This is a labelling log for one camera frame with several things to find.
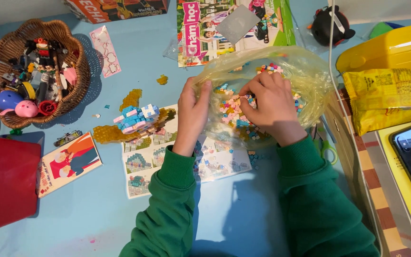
table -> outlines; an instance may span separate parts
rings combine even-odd
[[[313,0],[292,1],[293,15],[300,26],[307,24],[315,10],[322,7],[313,3]],[[98,59],[88,36],[103,24],[80,22],[73,14],[44,18],[65,21],[72,34],[82,41],[90,63],[91,84],[85,98],[70,113],[48,124],[29,126],[23,132],[44,132],[44,153],[48,153],[54,149],[56,138],[64,133],[76,129],[85,132],[98,125],[112,124],[113,118],[119,115],[123,97],[134,88],[143,90],[141,106],[152,103],[164,107],[176,103],[186,78],[199,74],[202,67],[186,71],[162,57],[169,40],[177,33],[175,7],[171,1],[168,14],[104,24],[122,67],[121,73],[106,79],[98,69]],[[399,23],[411,25],[411,20]],[[0,38],[20,24],[0,26]],[[369,26],[352,28],[363,31]],[[333,59],[361,42],[355,37],[339,45],[333,51]],[[327,59],[327,53],[321,56]],[[161,74],[169,77],[167,85],[156,82]],[[110,105],[110,109],[104,108],[105,105]],[[93,114],[101,117],[92,118]],[[0,125],[0,134],[9,131]],[[97,149],[103,166],[42,198],[36,218],[0,228],[0,257],[118,255],[130,240],[136,214],[148,207],[149,196],[127,199],[119,144],[98,143]],[[275,179],[279,161],[274,148],[260,152],[272,158],[260,161],[258,171],[197,186],[193,253],[220,250],[239,257],[289,255]],[[334,168],[340,174],[337,183],[349,196],[340,162]]]

white cable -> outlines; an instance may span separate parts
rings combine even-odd
[[[353,132],[353,127],[351,126],[350,119],[348,119],[347,112],[345,111],[345,107],[343,106],[343,103],[342,103],[342,101],[341,101],[341,97],[340,97],[339,91],[337,90],[337,86],[336,86],[336,83],[335,83],[335,81],[334,81],[334,76],[333,76],[333,67],[332,67],[332,61],[331,61],[331,60],[332,60],[332,53],[333,53],[334,16],[336,15],[336,14],[335,14],[335,9],[336,9],[335,0],[332,0],[332,1],[331,1],[331,5],[332,5],[332,10],[331,10],[331,11],[332,11],[332,12],[331,12],[331,30],[330,30],[330,36],[329,36],[329,56],[328,56],[328,61],[329,61],[329,76],[331,77],[331,80],[332,80],[332,82],[333,82],[334,91],[336,92],[337,99],[339,100],[340,108],[342,109],[343,113],[345,114],[345,119],[346,119],[346,121],[347,121],[348,128],[350,129],[350,133],[352,133],[352,132]],[[359,151],[358,151],[358,149],[357,149],[356,140],[354,139],[354,135],[351,135],[351,139],[352,139],[352,141],[353,141],[353,145],[354,145],[354,149],[355,149],[355,151],[356,151],[356,154],[358,154]],[[366,190],[365,190],[365,191],[366,191],[366,196],[367,196],[367,200],[368,200],[368,202],[369,202],[369,206],[370,206],[370,208],[371,208],[372,218],[374,219],[374,227],[375,227],[375,232],[377,233],[377,239],[378,239],[378,242],[379,242],[379,244],[380,244],[380,257],[383,257],[383,244],[382,244],[382,242],[381,242],[382,239],[381,239],[380,233],[379,233],[379,231],[378,231],[377,219],[376,219],[376,217],[375,217],[375,213],[374,213],[374,210],[373,210],[373,208],[372,208],[372,200],[370,199],[369,188],[368,188],[366,179],[365,179],[365,177],[364,177],[364,172],[362,172],[362,165],[361,165],[361,160],[360,160],[360,158],[359,158],[359,155],[357,156],[357,161],[358,161],[358,163],[359,163],[359,171],[360,171],[360,173],[361,173],[362,180],[364,181],[364,185],[366,186]]]

green sleeve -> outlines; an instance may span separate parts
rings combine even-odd
[[[291,254],[379,256],[374,235],[361,222],[362,213],[336,185],[337,172],[319,156],[311,137],[280,147],[277,153]]]
[[[131,241],[120,257],[182,257],[193,243],[193,177],[195,157],[173,153],[166,148],[164,163],[151,178],[148,189],[150,206],[137,214]]]

orange box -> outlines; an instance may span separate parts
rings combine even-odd
[[[167,0],[63,0],[77,19],[89,23],[165,14]]]

brown wicker basket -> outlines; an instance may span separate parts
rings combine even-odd
[[[68,87],[69,94],[60,100],[55,112],[49,116],[38,114],[33,118],[22,118],[14,112],[9,112],[4,116],[0,116],[3,124],[11,129],[19,129],[31,123],[47,123],[54,118],[69,112],[80,103],[85,96],[90,83],[90,71],[87,58],[83,52],[83,46],[78,39],[71,35],[69,27],[61,20],[43,22],[39,19],[27,20],[16,31],[5,35],[0,40],[0,83],[4,81],[1,77],[4,73],[17,74],[10,65],[6,65],[7,61],[13,57],[18,58],[22,55],[23,51],[26,49],[26,40],[33,40],[35,38],[55,39],[69,50],[67,55],[59,55],[58,62],[60,67],[64,61],[68,64],[71,61],[75,62],[77,84]],[[73,55],[74,50],[78,50],[78,58]]]

